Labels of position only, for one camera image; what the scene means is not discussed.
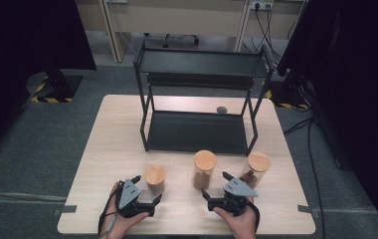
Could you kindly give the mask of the black metal shelf rack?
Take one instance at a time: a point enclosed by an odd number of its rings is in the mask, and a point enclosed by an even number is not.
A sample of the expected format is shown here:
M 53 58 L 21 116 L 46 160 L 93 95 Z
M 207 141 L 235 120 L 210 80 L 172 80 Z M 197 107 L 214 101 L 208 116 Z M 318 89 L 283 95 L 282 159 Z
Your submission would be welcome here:
M 148 48 L 142 45 L 133 60 L 143 117 L 140 134 L 147 150 L 244 154 L 252 151 L 259 133 L 247 140 L 245 116 L 256 116 L 275 67 L 271 51 L 236 53 Z M 246 94 L 238 114 L 158 110 L 154 87 L 205 88 Z

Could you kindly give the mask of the dark curtain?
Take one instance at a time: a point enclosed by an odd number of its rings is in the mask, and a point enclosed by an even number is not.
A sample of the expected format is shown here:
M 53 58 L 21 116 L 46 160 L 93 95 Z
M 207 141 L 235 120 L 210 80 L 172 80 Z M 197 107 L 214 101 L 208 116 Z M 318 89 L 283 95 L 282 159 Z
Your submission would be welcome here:
M 278 65 L 378 211 L 378 0 L 308 0 Z
M 94 68 L 75 0 L 0 0 L 0 138 L 30 77 Z

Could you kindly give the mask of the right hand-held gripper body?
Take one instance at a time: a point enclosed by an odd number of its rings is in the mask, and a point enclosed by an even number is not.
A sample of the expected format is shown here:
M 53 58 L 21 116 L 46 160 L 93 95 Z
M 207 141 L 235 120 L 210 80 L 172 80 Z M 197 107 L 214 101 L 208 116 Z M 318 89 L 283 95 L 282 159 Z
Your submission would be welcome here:
M 258 193 L 240 178 L 232 178 L 223 186 L 223 189 L 224 195 L 220 198 L 211 198 L 207 195 L 209 211 L 218 207 L 233 216 L 240 216 L 248 205 L 248 198 L 258 196 Z

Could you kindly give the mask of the grey floor tape piece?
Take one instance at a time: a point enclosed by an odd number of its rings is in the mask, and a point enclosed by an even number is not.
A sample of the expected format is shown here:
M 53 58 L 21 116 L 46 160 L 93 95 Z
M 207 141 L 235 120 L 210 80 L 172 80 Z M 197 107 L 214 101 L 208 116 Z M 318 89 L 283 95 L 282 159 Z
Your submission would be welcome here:
M 319 209 L 312 209 L 311 207 L 309 206 L 305 206 L 305 205 L 299 205 L 297 207 L 297 210 L 299 212 L 303 212 L 303 213 L 309 213 L 312 215 L 313 218 L 320 218 L 321 217 L 321 213 L 320 213 L 320 210 Z
M 63 213 L 75 213 L 77 210 L 77 205 L 65 205 L 62 208 L 56 208 L 53 211 L 54 216 L 60 216 Z

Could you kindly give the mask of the person's right hand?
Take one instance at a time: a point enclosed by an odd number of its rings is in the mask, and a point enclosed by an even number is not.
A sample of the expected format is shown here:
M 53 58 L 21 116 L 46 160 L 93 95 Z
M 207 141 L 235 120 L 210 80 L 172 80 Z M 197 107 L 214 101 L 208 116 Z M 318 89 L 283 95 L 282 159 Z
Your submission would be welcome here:
M 228 225 L 236 239 L 256 239 L 256 213 L 250 206 L 240 216 L 234 217 L 224 209 L 215 207 L 213 211 L 218 214 Z

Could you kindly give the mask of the person's left hand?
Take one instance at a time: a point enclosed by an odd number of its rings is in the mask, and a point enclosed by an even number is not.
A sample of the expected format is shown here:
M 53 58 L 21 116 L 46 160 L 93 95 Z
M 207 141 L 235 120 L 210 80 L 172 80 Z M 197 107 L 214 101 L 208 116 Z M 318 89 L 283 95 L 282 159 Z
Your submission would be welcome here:
M 126 232 L 137 223 L 148 217 L 146 212 L 137 214 L 131 218 L 124 218 L 116 212 L 114 191 L 117 189 L 116 182 L 111 189 L 111 200 L 105 210 L 105 217 L 101 226 L 98 239 L 123 239 Z

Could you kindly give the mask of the beige desk leg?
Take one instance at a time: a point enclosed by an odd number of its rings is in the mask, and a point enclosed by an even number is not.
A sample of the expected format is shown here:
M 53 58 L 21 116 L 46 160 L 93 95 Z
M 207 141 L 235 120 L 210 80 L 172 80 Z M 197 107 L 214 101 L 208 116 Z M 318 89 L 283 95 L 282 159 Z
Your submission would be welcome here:
M 111 15 L 111 11 L 109 9 L 114 1 L 115 0 L 98 0 L 98 3 L 106 28 L 106 33 L 109 37 L 113 60 L 116 63 L 121 63 L 126 51 L 130 49 L 129 41 L 131 40 L 131 34 L 128 32 L 119 32 L 115 29 L 116 21 Z
M 245 37 L 246 28 L 250 18 L 251 4 L 253 0 L 241 0 L 243 2 L 243 8 L 241 10 L 241 17 L 239 21 L 238 34 L 235 40 L 234 50 L 240 52 L 242 49 L 242 43 Z

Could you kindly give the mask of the short glass jar brown balls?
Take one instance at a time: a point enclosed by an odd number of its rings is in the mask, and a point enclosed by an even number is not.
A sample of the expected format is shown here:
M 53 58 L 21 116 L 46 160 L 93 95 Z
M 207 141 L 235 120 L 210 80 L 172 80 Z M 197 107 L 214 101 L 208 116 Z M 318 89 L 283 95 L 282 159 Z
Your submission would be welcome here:
M 152 193 L 162 193 L 164 191 L 165 177 L 165 167 L 158 164 L 150 165 L 144 172 L 144 180 Z

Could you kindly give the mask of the glass jar red berries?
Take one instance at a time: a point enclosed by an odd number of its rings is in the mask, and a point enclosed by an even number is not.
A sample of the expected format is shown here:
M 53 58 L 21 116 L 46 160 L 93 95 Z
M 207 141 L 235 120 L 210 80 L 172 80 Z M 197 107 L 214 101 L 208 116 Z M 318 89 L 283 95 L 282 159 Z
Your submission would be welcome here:
M 216 155 L 210 150 L 199 150 L 193 157 L 193 163 L 193 186 L 198 190 L 207 189 L 212 178 L 213 170 L 217 164 Z

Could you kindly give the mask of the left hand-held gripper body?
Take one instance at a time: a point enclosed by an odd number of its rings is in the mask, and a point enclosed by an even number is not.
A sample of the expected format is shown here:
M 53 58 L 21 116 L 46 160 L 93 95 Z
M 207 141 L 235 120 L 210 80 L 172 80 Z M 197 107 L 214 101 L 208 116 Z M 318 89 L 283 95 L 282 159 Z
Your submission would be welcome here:
M 155 208 L 150 207 L 149 203 L 138 201 L 140 190 L 136 185 L 132 185 L 129 179 L 121 182 L 116 194 L 116 208 L 119 215 L 124 218 L 131 218 L 137 214 L 146 212 L 149 217 L 155 213 Z

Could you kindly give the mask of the black chair base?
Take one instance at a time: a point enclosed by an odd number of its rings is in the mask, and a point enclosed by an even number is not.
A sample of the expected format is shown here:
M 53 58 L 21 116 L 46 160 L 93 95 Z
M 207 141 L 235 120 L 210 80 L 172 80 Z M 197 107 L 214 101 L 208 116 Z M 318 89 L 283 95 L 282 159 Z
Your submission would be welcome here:
M 145 37 L 149 37 L 150 36 L 150 33 L 143 33 L 143 35 Z M 162 41 L 162 47 L 163 48 L 168 48 L 169 45 L 168 45 L 168 40 L 170 38 L 171 34 L 165 34 L 165 37 L 163 38 L 163 41 Z M 185 35 L 185 36 L 191 36 L 194 40 L 193 40 L 193 43 L 195 46 L 198 46 L 199 43 L 200 43 L 200 39 L 197 35 Z

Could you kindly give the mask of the black stand base striped tape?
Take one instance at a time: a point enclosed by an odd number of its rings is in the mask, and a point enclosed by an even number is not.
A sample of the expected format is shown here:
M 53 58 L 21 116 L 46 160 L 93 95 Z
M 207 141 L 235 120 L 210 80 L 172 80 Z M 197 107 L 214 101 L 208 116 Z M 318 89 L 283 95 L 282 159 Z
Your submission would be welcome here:
M 296 110 L 308 110 L 309 106 L 303 99 L 302 95 L 295 91 L 289 91 L 284 89 L 285 77 L 279 75 L 273 75 L 269 89 L 266 92 L 266 98 L 274 103 L 278 108 L 296 109 Z
M 82 81 L 80 75 L 48 74 L 31 97 L 32 102 L 70 103 Z

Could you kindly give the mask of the white power strip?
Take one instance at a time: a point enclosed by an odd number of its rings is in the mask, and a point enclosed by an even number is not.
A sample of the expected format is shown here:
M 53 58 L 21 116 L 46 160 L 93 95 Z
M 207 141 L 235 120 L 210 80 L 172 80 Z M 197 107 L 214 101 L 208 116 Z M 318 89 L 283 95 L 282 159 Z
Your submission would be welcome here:
M 251 3 L 251 8 L 253 10 L 271 11 L 274 3 L 274 0 L 253 0 Z

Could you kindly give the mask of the tall glass jar red dates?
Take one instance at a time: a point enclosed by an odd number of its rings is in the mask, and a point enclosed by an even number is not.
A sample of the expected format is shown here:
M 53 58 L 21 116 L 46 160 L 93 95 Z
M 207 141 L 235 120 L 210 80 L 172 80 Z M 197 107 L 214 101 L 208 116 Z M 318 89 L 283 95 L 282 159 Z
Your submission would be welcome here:
M 251 188 L 255 188 L 270 169 L 270 158 L 261 151 L 253 151 L 248 156 L 240 173 L 241 179 Z

